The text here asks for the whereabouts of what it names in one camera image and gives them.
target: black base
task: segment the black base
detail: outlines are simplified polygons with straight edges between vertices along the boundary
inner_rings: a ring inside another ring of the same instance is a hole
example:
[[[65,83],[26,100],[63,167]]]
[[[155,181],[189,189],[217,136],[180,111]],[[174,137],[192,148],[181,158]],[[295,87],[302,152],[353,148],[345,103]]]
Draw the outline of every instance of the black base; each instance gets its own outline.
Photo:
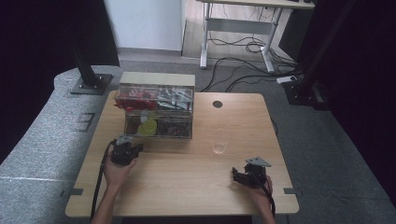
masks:
[[[309,105],[316,110],[329,110],[327,107],[327,90],[323,85],[315,83],[308,94],[300,94],[301,87],[298,82],[283,83],[289,104]]]
[[[103,95],[108,84],[113,78],[109,74],[95,74],[96,83],[93,86],[88,86],[84,84],[82,78],[80,78],[75,87],[70,91],[72,94],[90,94],[90,95]]]

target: standing desk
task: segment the standing desk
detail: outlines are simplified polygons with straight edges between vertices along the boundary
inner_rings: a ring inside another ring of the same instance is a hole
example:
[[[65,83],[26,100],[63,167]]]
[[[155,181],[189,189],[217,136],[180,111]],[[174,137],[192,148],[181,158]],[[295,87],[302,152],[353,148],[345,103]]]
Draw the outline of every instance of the standing desk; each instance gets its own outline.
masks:
[[[107,98],[65,212],[89,217],[99,165],[107,144],[124,129],[124,112]],[[222,102],[221,108],[213,102]],[[222,154],[213,151],[215,131],[223,129],[229,143]],[[258,211],[243,187],[233,181],[232,168],[244,171],[245,159],[262,157],[272,164],[267,174],[274,183],[278,214],[299,210],[273,125],[262,95],[196,92],[192,139],[134,138],[144,144],[137,165],[117,197],[114,216],[195,217],[252,215]],[[106,188],[103,178],[98,204]]]
[[[272,40],[274,39],[276,27],[279,22],[280,15],[283,8],[298,8],[298,9],[313,9],[315,5],[305,3],[303,0],[299,2],[292,2],[288,0],[196,0],[205,3],[204,14],[204,42],[201,46],[201,62],[200,67],[206,69],[207,59],[207,32],[221,31],[242,34],[257,34],[268,35],[268,42],[265,47],[261,47],[262,57],[264,58],[265,66],[269,73],[274,73],[269,58],[269,49],[271,48]],[[276,9],[275,16],[272,21],[240,21],[230,19],[219,19],[210,17],[211,4],[230,4],[239,6],[254,6],[254,7],[274,7]]]

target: black curtain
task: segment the black curtain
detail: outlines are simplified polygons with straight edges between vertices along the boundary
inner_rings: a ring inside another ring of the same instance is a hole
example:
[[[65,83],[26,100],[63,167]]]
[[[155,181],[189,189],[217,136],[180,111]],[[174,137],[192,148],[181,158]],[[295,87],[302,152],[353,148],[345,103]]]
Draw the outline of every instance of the black curtain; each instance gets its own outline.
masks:
[[[0,22],[2,162],[48,101],[53,79],[77,67],[73,41],[88,64],[120,63],[103,0],[8,1]]]
[[[323,38],[329,36],[344,6],[351,2],[354,1],[318,2],[301,47],[300,61],[308,61],[309,65],[316,58]],[[318,65],[310,71],[326,85],[330,110],[394,204],[395,11],[393,1],[355,1]]]

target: white desk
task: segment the white desk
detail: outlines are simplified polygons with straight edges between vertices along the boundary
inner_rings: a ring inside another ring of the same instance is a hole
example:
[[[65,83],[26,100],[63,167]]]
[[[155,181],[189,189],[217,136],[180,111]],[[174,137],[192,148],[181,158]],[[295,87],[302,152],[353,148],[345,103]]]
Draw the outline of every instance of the white desk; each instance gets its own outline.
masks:
[[[299,2],[292,2],[288,0],[197,0],[205,3],[205,24],[204,24],[204,42],[201,46],[201,63],[200,66],[206,69],[207,59],[207,32],[208,31],[222,31],[233,32],[242,34],[257,34],[268,35],[268,42],[265,47],[262,47],[262,57],[264,58],[265,65],[268,72],[273,73],[274,67],[272,66],[269,58],[268,51],[271,48],[271,42],[274,38],[276,27],[279,22],[280,15],[283,8],[299,8],[299,9],[313,9],[315,5],[305,3],[303,0]],[[272,21],[240,21],[229,19],[218,19],[210,17],[211,4],[230,4],[240,6],[255,6],[255,7],[275,7],[276,12]]]

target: human hand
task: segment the human hand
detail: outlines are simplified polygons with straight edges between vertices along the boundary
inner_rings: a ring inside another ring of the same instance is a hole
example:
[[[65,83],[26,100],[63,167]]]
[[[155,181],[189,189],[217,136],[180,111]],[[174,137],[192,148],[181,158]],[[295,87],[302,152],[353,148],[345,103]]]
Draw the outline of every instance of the human hand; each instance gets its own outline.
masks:
[[[272,194],[273,192],[273,185],[272,185],[272,180],[269,175],[266,176],[267,181],[265,182],[264,186],[265,188]],[[256,204],[257,207],[271,207],[270,204],[270,199],[267,197],[265,192],[262,190],[262,188],[254,189],[248,186],[245,186],[245,189],[247,190],[250,199]]]
[[[265,182],[264,186],[268,190],[268,192],[273,193],[273,184],[271,177],[269,175],[266,176],[267,181]],[[271,202],[270,198],[265,194],[262,188],[254,189],[248,186],[245,186],[250,199],[256,204],[257,208],[259,209],[260,214],[262,215],[262,221],[265,224],[273,224],[275,223],[274,216],[271,211]]]
[[[105,162],[105,179],[107,188],[118,190],[128,177],[131,169],[136,165],[136,159],[131,161],[127,166],[118,166],[111,161],[110,157],[106,158]]]

